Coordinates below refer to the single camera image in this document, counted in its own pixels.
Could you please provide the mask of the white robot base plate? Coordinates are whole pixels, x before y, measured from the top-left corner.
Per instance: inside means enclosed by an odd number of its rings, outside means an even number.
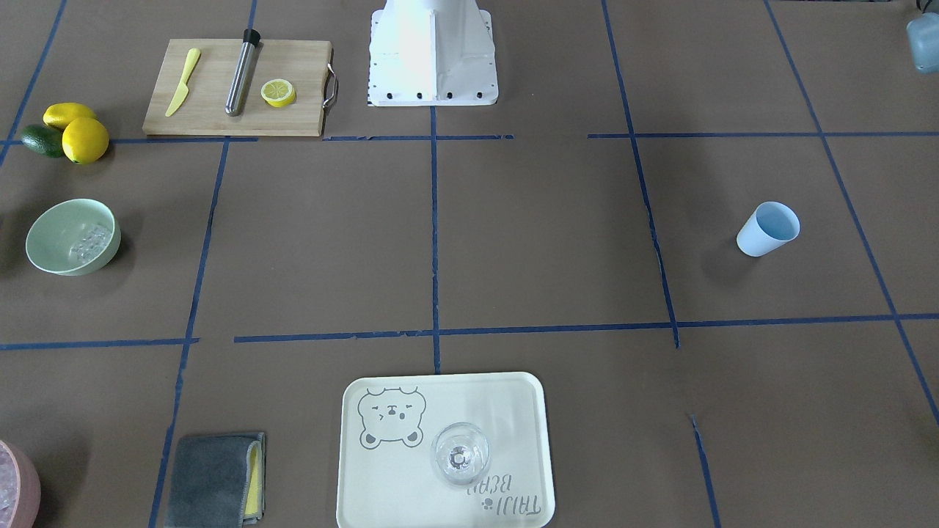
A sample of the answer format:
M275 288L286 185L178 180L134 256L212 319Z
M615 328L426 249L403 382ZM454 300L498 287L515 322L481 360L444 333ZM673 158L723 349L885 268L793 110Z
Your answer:
M499 100L492 17L475 1L387 1L370 23L367 103L480 106Z

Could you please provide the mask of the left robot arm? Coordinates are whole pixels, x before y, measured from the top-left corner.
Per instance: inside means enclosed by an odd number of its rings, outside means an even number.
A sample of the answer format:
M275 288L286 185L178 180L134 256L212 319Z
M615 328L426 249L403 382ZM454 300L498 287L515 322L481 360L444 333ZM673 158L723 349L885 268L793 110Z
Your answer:
M907 23L906 31L916 71L938 73L938 13L918 15Z

